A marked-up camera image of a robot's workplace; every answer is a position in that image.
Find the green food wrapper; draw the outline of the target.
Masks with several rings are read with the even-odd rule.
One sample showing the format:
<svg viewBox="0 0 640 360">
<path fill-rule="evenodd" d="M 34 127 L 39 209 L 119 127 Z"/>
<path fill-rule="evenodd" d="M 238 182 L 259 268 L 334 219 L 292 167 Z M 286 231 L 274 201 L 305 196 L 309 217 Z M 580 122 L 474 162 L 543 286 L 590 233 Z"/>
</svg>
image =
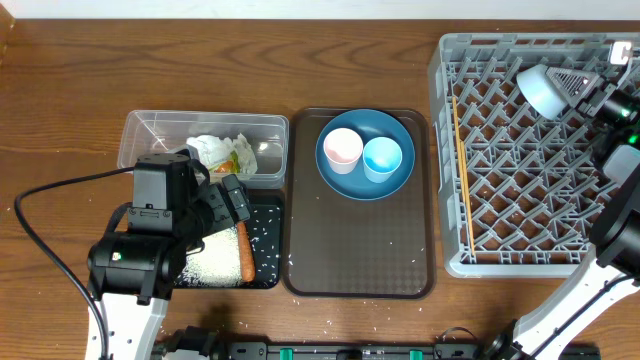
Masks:
<svg viewBox="0 0 640 360">
<path fill-rule="evenodd" d="M 253 175 L 258 164 L 255 152 L 243 134 L 235 139 L 226 137 L 214 145 L 212 163 L 207 166 L 212 173 L 234 173 Z"/>
</svg>

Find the light blue rice bowl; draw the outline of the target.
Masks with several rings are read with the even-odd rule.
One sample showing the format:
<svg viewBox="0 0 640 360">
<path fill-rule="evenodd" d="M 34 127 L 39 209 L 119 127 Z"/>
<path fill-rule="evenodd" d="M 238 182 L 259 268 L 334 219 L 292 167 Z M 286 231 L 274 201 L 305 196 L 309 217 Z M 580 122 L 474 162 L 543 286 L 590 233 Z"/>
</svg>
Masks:
<svg viewBox="0 0 640 360">
<path fill-rule="evenodd" d="M 556 119 L 568 106 L 550 78 L 548 66 L 535 65 L 516 76 L 517 85 L 525 100 L 546 119 Z"/>
</svg>

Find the white tissue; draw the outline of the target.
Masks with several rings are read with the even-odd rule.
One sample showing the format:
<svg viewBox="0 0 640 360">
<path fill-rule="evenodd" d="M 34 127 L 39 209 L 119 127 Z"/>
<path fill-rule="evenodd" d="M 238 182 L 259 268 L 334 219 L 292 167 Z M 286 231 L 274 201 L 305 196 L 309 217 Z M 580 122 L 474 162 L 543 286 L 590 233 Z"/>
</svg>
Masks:
<svg viewBox="0 0 640 360">
<path fill-rule="evenodd" d="M 235 150 L 230 138 L 221 139 L 212 135 L 189 137 L 186 144 L 195 149 L 199 161 L 209 169 L 230 161 L 231 153 Z"/>
</svg>

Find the orange carrot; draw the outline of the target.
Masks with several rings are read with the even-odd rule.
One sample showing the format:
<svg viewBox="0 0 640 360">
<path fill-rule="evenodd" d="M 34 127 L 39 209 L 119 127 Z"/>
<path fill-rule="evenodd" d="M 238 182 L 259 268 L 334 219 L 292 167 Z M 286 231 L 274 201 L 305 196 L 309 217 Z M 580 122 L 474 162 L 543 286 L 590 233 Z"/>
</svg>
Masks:
<svg viewBox="0 0 640 360">
<path fill-rule="evenodd" d="M 248 231 L 242 221 L 236 224 L 236 229 L 242 281 L 253 282 L 256 276 L 256 269 Z"/>
</svg>

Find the pink plastic cup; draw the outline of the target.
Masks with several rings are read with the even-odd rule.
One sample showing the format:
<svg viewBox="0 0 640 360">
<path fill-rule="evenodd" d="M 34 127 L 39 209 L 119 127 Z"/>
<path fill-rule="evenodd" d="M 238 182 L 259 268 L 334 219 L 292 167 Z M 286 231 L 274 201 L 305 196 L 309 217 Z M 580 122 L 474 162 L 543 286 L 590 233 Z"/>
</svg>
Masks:
<svg viewBox="0 0 640 360">
<path fill-rule="evenodd" d="M 330 131 L 323 142 L 323 151 L 329 166 L 339 175 L 346 175 L 354 170 L 363 149 L 364 143 L 360 135 L 349 128 Z"/>
</svg>

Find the wooden chopstick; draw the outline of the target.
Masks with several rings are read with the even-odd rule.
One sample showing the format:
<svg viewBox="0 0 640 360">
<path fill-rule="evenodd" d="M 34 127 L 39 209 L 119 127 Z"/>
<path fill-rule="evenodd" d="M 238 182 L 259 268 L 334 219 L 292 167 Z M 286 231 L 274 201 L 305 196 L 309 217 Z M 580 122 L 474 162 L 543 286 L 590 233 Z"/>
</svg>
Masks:
<svg viewBox="0 0 640 360">
<path fill-rule="evenodd" d="M 454 131 L 455 131 L 455 144 L 456 144 L 456 153 L 457 153 L 457 157 L 458 159 L 460 159 L 460 156 L 462 155 L 462 151 L 461 151 L 461 146 L 460 146 L 460 130 L 459 130 L 459 116 L 458 116 L 458 103 L 457 103 L 457 97 L 454 95 L 452 96 L 451 99 L 452 102 L 452 116 L 453 116 L 453 122 L 454 122 Z"/>
<path fill-rule="evenodd" d="M 469 193 L 469 183 L 467 177 L 467 163 L 466 163 L 466 152 L 464 142 L 462 140 L 458 140 L 459 146 L 459 155 L 460 155 L 460 165 L 461 165 L 461 186 L 462 192 L 464 195 L 464 204 L 466 210 L 466 218 L 467 218 L 467 228 L 468 228 L 468 237 L 469 237 L 469 247 L 472 256 L 475 257 L 475 237 L 473 232 L 473 219 L 472 219 L 472 211 L 471 211 L 471 197 Z"/>
</svg>

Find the light blue plastic cup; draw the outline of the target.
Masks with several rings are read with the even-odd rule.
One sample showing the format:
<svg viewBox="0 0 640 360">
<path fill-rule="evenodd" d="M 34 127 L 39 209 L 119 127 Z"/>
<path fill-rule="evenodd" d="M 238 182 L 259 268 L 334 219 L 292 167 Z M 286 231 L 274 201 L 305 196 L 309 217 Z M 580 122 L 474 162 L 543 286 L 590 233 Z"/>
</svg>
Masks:
<svg viewBox="0 0 640 360">
<path fill-rule="evenodd" d="M 364 174 L 374 183 L 388 180 L 400 167 L 403 154 L 399 144 L 388 137 L 376 137 L 366 143 L 362 153 Z"/>
</svg>

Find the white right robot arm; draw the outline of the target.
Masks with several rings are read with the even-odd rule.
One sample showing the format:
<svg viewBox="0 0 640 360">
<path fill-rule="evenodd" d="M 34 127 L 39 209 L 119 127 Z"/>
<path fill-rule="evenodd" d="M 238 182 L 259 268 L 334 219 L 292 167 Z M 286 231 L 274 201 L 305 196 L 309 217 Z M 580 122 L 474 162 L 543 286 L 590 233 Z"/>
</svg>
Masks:
<svg viewBox="0 0 640 360">
<path fill-rule="evenodd" d="M 610 131 L 594 154 L 619 189 L 592 225 L 590 248 L 539 307 L 513 321 L 485 359 L 560 358 L 569 343 L 609 307 L 639 290 L 639 101 L 589 71 L 536 65 L 517 76 L 527 102 L 551 119 L 565 107 Z"/>
</svg>

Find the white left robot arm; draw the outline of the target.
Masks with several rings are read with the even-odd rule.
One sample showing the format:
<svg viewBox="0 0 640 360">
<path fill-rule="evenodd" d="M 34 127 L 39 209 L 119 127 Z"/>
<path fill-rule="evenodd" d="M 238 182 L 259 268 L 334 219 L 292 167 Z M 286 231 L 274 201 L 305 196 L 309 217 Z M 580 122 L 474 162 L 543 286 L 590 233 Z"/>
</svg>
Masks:
<svg viewBox="0 0 640 360">
<path fill-rule="evenodd" d="M 235 175 L 213 182 L 187 155 L 144 154 L 129 171 L 133 199 L 113 213 L 88 254 L 98 312 L 89 323 L 88 359 L 149 358 L 188 257 L 204 250 L 206 237 L 250 217 Z"/>
</svg>

